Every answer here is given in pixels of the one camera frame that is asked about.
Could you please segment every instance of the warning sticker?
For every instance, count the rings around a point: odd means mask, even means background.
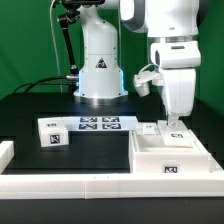
[[[119,117],[103,117],[103,122],[120,122]]]
[[[97,117],[81,117],[80,122],[97,122]]]
[[[121,129],[120,124],[103,124],[103,129],[113,130],[113,129]]]
[[[79,130],[95,130],[97,129],[97,124],[80,124]]]
[[[60,135],[50,135],[50,142],[51,144],[60,143]]]
[[[178,173],[178,166],[164,166],[164,173]]]
[[[107,65],[105,61],[103,60],[103,58],[99,60],[98,64],[96,65],[96,68],[107,68]]]

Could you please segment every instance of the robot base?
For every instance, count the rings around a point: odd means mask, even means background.
[[[74,101],[90,105],[114,105],[128,100],[128,94],[121,95],[115,98],[87,98],[84,96],[74,95]]]

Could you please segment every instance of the white block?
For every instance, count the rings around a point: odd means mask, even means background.
[[[0,144],[0,174],[7,167],[14,156],[14,147],[12,141],[3,141]]]
[[[68,145],[68,130],[61,117],[38,119],[42,147]]]
[[[182,121],[178,121],[178,127],[170,128],[166,121],[158,121],[158,128],[165,145],[191,147],[192,136]]]

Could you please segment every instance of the black cable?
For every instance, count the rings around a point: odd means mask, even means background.
[[[57,76],[57,77],[50,77],[50,78],[46,78],[46,79],[41,79],[41,80],[31,84],[28,88],[26,88],[24,93],[28,93],[33,87],[35,87],[36,85],[39,85],[40,83],[54,81],[54,80],[63,80],[63,79],[64,80],[67,79],[66,76]]]
[[[13,91],[13,94],[15,94],[19,89],[21,89],[22,87],[24,86],[30,86],[30,85],[33,85],[34,83],[26,83],[26,84],[23,84],[21,86],[18,86],[14,91]],[[39,83],[39,84],[36,84],[37,85],[43,85],[43,86],[70,86],[72,84],[62,84],[62,83]]]
[[[64,15],[58,16],[58,22],[61,26],[62,33],[65,40],[65,45],[69,57],[69,63],[70,63],[70,72],[73,75],[78,75],[79,70],[75,62],[75,57],[72,49],[72,43],[70,39],[70,35],[68,32],[69,25],[76,23],[77,18],[79,17],[80,12],[77,10],[77,8],[74,6],[68,10],[68,12]]]

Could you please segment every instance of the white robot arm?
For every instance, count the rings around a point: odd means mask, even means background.
[[[197,13],[199,0],[121,0],[121,20],[134,32],[147,32],[154,72],[140,72],[134,84],[140,96],[149,93],[147,82],[159,86],[168,126],[178,126],[179,116],[190,115],[196,72],[201,63]]]
[[[117,9],[119,0],[62,0],[67,13],[59,17],[68,55],[71,74],[78,77],[74,89],[76,101],[99,105],[125,101],[128,92],[123,87],[123,72],[118,66],[117,30],[100,18],[97,11]],[[84,66],[78,70],[69,40],[68,26],[81,21],[84,36]]]

